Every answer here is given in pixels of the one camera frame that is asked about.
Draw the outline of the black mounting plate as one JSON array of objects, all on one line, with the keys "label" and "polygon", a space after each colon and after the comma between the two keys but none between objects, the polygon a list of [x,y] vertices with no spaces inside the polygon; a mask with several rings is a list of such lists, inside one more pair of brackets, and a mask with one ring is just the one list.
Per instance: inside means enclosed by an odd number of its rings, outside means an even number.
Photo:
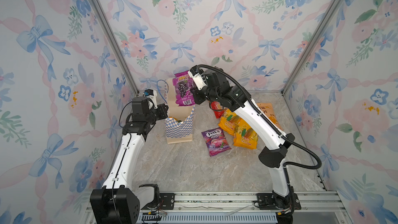
[{"label": "black mounting plate", "polygon": [[141,210],[173,210],[175,205],[175,193],[160,193],[158,196],[155,196],[153,202],[148,203]]},{"label": "black mounting plate", "polygon": [[276,197],[273,193],[257,193],[255,206],[261,210],[284,210],[291,207],[291,198]]}]

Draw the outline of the yellow mango candy bag middle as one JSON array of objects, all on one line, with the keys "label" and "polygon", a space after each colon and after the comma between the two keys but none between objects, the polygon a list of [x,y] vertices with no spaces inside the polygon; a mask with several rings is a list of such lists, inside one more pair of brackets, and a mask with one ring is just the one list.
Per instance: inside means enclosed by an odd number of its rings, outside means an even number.
[{"label": "yellow mango candy bag middle", "polygon": [[228,133],[229,135],[234,135],[235,128],[238,125],[241,118],[229,109],[225,110],[223,115],[220,117],[220,122],[218,126]]}]

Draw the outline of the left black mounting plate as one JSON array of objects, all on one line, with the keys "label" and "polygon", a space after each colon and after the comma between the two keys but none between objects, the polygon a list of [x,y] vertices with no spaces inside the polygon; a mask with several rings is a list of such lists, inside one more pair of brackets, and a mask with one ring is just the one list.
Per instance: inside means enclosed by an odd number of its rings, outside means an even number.
[{"label": "left black mounting plate", "polygon": [[153,202],[148,203],[141,210],[173,210],[175,205],[175,193],[160,193],[158,196],[155,196]]}]

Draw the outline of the tan potato chips pouch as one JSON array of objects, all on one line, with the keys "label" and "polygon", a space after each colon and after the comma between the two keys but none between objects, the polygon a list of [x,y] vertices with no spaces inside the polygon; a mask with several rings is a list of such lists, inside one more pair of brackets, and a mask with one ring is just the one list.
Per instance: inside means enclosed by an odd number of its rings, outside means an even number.
[{"label": "tan potato chips pouch", "polygon": [[271,103],[258,103],[257,105],[276,127],[283,130],[276,118],[273,105]]}]

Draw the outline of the right aluminium corner post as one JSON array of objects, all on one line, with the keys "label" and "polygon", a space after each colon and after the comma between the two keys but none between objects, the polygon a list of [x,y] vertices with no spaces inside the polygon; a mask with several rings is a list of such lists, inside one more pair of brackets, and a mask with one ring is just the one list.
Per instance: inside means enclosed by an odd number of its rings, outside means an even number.
[{"label": "right aluminium corner post", "polygon": [[318,41],[322,38],[322,35],[328,28],[331,19],[334,17],[335,14],[337,14],[338,9],[341,6],[343,1],[344,0],[331,0],[330,1],[323,17],[321,18],[315,31],[313,32],[313,36],[309,41],[308,47],[305,48],[304,51],[302,52],[302,55],[300,56],[298,63],[294,67],[291,75],[288,77],[288,80],[287,80],[285,86],[281,90],[281,94],[283,96],[286,96],[288,94],[288,91],[290,90],[290,88],[292,88],[292,85],[293,85],[295,79],[297,78],[297,76],[299,75],[302,67],[305,65],[306,60],[308,59],[308,57],[311,55],[311,53],[315,49],[315,46],[318,43]]}]

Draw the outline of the blue checkered paper bag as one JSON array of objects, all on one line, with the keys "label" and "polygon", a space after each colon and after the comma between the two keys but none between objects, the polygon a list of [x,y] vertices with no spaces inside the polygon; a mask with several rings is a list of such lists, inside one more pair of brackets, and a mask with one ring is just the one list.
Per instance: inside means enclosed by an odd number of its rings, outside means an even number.
[{"label": "blue checkered paper bag", "polygon": [[165,120],[165,134],[168,144],[186,143],[193,141],[193,118],[195,106],[179,106],[176,103],[176,92],[173,79],[157,82],[159,95],[169,106],[168,117]]}]

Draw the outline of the yellow mango candy bag right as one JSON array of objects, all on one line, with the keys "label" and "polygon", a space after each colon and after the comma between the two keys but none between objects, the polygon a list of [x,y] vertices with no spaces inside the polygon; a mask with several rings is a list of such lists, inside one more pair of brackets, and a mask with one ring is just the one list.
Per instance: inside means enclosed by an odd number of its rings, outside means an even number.
[{"label": "yellow mango candy bag right", "polygon": [[240,119],[234,130],[233,145],[254,150],[257,148],[258,135],[251,126]]}]

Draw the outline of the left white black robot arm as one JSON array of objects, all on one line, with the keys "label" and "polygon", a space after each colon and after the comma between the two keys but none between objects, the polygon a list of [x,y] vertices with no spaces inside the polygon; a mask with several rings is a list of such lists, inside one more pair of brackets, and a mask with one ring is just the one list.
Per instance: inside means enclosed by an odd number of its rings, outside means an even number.
[{"label": "left white black robot arm", "polygon": [[168,106],[157,104],[154,95],[132,99],[131,113],[122,126],[122,140],[110,173],[101,189],[95,189],[90,204],[98,224],[134,224],[143,208],[156,212],[161,206],[157,184],[131,190],[132,177],[147,136],[157,121],[167,118]]}]

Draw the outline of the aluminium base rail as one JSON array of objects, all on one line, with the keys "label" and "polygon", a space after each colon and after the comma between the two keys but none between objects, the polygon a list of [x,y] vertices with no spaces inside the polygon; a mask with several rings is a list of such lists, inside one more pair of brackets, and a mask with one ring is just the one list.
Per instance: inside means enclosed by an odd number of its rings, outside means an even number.
[{"label": "aluminium base rail", "polygon": [[[173,210],[141,210],[135,224],[352,224],[335,191],[299,191],[294,212],[261,210],[257,192],[178,191]],[[81,221],[98,224],[89,206]]]}]

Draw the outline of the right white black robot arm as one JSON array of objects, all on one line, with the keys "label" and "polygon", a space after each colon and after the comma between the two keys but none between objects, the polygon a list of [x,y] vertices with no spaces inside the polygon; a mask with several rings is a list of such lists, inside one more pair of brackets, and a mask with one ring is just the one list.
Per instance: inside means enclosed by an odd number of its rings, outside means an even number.
[{"label": "right white black robot arm", "polygon": [[287,209],[294,203],[290,182],[284,169],[288,150],[286,133],[274,125],[255,103],[250,93],[223,70],[207,65],[194,66],[188,71],[196,88],[194,99],[201,104],[208,100],[218,102],[243,119],[264,142],[259,160],[270,173],[273,183],[273,205]]}]

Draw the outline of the left aluminium corner post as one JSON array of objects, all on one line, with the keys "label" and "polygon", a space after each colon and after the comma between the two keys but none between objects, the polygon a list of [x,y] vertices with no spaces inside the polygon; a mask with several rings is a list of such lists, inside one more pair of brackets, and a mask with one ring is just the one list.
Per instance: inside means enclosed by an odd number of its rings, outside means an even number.
[{"label": "left aluminium corner post", "polygon": [[94,13],[97,15],[99,25],[101,26],[106,39],[109,42],[109,45],[114,52],[116,56],[116,60],[119,62],[121,66],[122,72],[125,74],[127,82],[133,91],[134,96],[138,96],[138,93],[140,92],[136,86],[136,83],[133,79],[133,76],[131,74],[131,71],[129,70],[128,63],[126,62],[125,58],[122,55],[121,49],[119,45],[117,44],[117,40],[115,38],[115,35],[112,31],[111,25],[109,21],[107,20],[105,11],[103,7],[101,6],[100,0],[88,0],[91,6],[93,7]]}]

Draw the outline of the aluminium corner post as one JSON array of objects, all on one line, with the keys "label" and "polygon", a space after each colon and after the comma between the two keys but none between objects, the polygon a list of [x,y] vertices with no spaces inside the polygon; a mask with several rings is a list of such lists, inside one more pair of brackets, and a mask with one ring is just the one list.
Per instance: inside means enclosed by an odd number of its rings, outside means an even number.
[{"label": "aluminium corner post", "polygon": [[122,55],[121,49],[119,45],[117,44],[117,40],[115,38],[115,35],[112,31],[111,25],[109,21],[107,20],[105,11],[103,7],[101,6],[100,0],[88,0],[91,6],[93,7],[94,13],[97,15],[99,25],[101,26],[106,39],[109,42],[109,45],[114,52],[116,56],[116,60],[119,62],[121,66],[122,72],[125,74],[127,82],[133,91],[134,96],[138,96],[138,93],[140,92],[136,86],[136,83],[133,79],[133,76],[131,74],[131,71],[129,70],[128,63],[126,62],[125,58]]},{"label": "aluminium corner post", "polygon": [[288,91],[290,90],[290,88],[292,88],[292,85],[293,85],[295,79],[297,78],[297,76],[299,75],[302,67],[305,65],[306,60],[308,59],[308,57],[311,55],[311,53],[315,49],[315,46],[318,43],[318,41],[322,38],[322,35],[328,28],[331,19],[334,17],[335,14],[337,14],[338,9],[341,6],[343,1],[344,0],[331,0],[330,1],[323,17],[321,18],[315,31],[313,32],[313,36],[309,41],[308,47],[305,48],[304,51],[302,52],[302,55],[300,56],[298,63],[294,67],[291,75],[288,77],[288,80],[287,80],[285,86],[281,90],[281,94],[283,96],[286,96],[288,94]]}]

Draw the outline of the purple grape candy bag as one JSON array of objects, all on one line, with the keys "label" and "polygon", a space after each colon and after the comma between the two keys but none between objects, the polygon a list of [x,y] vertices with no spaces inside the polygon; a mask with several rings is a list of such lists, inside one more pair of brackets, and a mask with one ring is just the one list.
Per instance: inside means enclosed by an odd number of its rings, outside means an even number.
[{"label": "purple grape candy bag", "polygon": [[176,93],[176,104],[179,106],[191,106],[195,104],[191,89],[194,89],[195,84],[193,79],[189,76],[188,71],[175,74],[173,78],[173,86]]}]

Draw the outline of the yellow mango candy bag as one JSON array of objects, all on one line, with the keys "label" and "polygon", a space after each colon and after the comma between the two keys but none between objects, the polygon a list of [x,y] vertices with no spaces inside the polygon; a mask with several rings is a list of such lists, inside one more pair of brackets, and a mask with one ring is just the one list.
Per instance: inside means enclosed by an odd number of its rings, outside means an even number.
[{"label": "yellow mango candy bag", "polygon": [[251,126],[240,119],[234,130],[233,145],[254,150],[257,148],[258,135]]},{"label": "yellow mango candy bag", "polygon": [[229,135],[234,135],[235,128],[238,125],[241,118],[229,109],[225,110],[223,115],[220,117],[220,122],[218,126],[228,133]]}]

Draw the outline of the red fruit candy bag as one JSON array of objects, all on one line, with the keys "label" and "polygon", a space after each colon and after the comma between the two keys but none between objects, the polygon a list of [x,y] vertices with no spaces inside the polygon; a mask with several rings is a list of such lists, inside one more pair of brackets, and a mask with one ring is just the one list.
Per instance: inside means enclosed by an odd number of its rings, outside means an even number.
[{"label": "red fruit candy bag", "polygon": [[217,119],[221,118],[225,109],[219,102],[210,102],[210,109],[214,112]]}]

